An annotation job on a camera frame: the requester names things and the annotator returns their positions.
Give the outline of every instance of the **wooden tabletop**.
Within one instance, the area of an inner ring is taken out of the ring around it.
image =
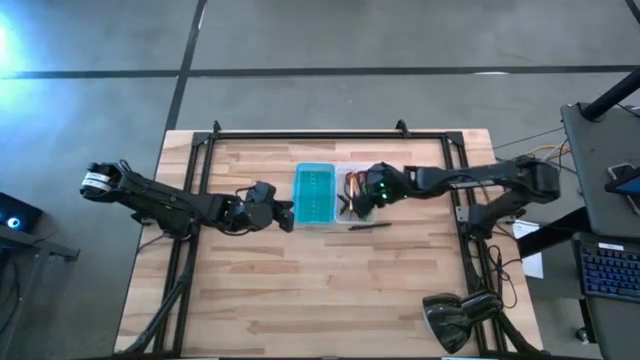
[[[471,166],[495,161],[487,130],[460,131]],[[158,181],[182,188],[192,134],[167,133]],[[233,193],[262,180],[277,187],[276,199],[289,200],[299,162],[444,167],[441,146],[436,140],[217,141],[208,191]],[[492,198],[500,191],[489,188]],[[478,192],[478,201],[482,199]],[[182,355],[446,355],[425,326],[421,300],[442,292],[468,295],[451,199],[407,199],[376,211],[378,220],[393,225],[359,232],[299,227],[286,234],[276,224],[243,237],[203,228]],[[147,228],[141,243],[159,234],[158,228]],[[519,257],[508,237],[494,236],[490,244],[500,246],[505,262]],[[138,255],[116,350],[130,345],[158,309],[170,248],[170,240],[160,240]],[[532,345],[541,348],[522,266],[513,263],[505,270],[518,298],[514,309],[506,309],[507,315]],[[514,301],[508,283],[504,301]],[[477,355],[475,337],[456,355]]]

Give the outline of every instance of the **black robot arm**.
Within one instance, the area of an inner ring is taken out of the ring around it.
[[[262,230],[275,220],[282,230],[293,230],[293,203],[274,200],[276,188],[265,182],[246,189],[243,200],[228,194],[191,194],[147,179],[125,161],[91,163],[88,170],[80,189],[85,199],[121,203],[135,211],[131,217],[136,221],[153,219],[176,238],[191,235],[198,225],[237,234]]]
[[[499,164],[465,169],[405,166],[400,172],[378,163],[366,174],[360,196],[353,199],[354,211],[366,216],[375,206],[383,207],[405,198],[430,199],[450,190],[499,185],[509,191],[489,204],[469,208],[467,230],[474,238],[491,238],[498,219],[514,215],[525,205],[548,203],[560,197],[558,170],[528,156]]]

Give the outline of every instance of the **computer keyboard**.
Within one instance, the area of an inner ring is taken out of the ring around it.
[[[583,293],[640,302],[640,247],[583,235],[573,239]]]

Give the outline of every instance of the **concrete floor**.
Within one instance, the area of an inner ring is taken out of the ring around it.
[[[196,3],[4,0],[0,72],[177,70]],[[622,0],[209,0],[192,68],[628,65],[640,59],[638,36]],[[594,99],[624,75],[192,78],[177,128],[209,129],[215,119],[228,129],[390,128],[404,119],[488,128],[500,145],[559,127],[561,105]],[[82,249],[77,263],[52,260],[11,358],[111,353],[140,228],[124,207],[77,191],[91,161],[126,158],[153,176],[175,88],[174,78],[0,80],[0,191],[45,210],[58,229],[52,240]],[[563,139],[556,132],[496,154]],[[564,172],[562,185],[561,200],[531,206],[526,219],[581,206],[575,177]],[[598,357],[573,339],[577,302],[536,289],[545,348]]]

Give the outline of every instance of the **plastic bin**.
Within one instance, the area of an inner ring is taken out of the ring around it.
[[[334,220],[337,224],[347,224],[347,225],[370,225],[375,223],[375,209],[371,211],[369,216],[365,219],[360,219],[356,214],[351,214],[349,216],[349,211],[345,211],[344,214],[340,215],[340,209],[344,205],[342,200],[338,199],[338,194],[344,195],[344,177],[348,172],[357,172],[369,169],[373,163],[344,163],[336,165],[336,178],[335,178],[335,189],[336,192],[334,194],[335,199],[335,208],[334,208]]]
[[[293,213],[298,225],[330,225],[335,208],[332,164],[300,163],[293,186]]]

